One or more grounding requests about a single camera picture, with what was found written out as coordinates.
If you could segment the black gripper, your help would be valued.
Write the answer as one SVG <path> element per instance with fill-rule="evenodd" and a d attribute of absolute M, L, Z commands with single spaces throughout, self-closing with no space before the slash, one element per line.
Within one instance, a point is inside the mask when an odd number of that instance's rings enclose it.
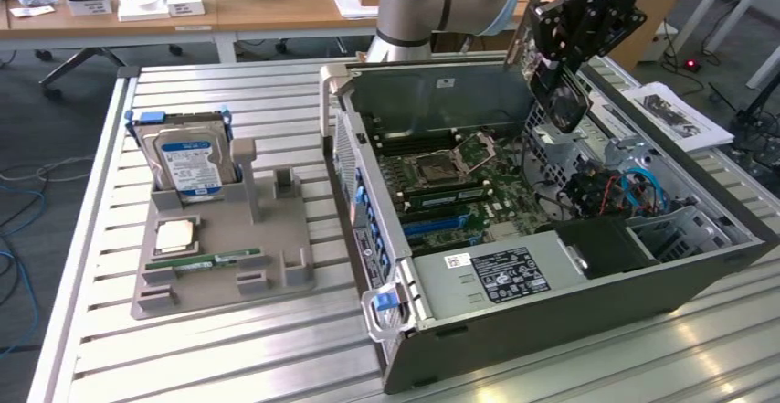
<path fill-rule="evenodd" d="M 544 58 L 578 69 L 606 55 L 646 21 L 637 0 L 553 0 L 532 9 L 534 46 Z"/>

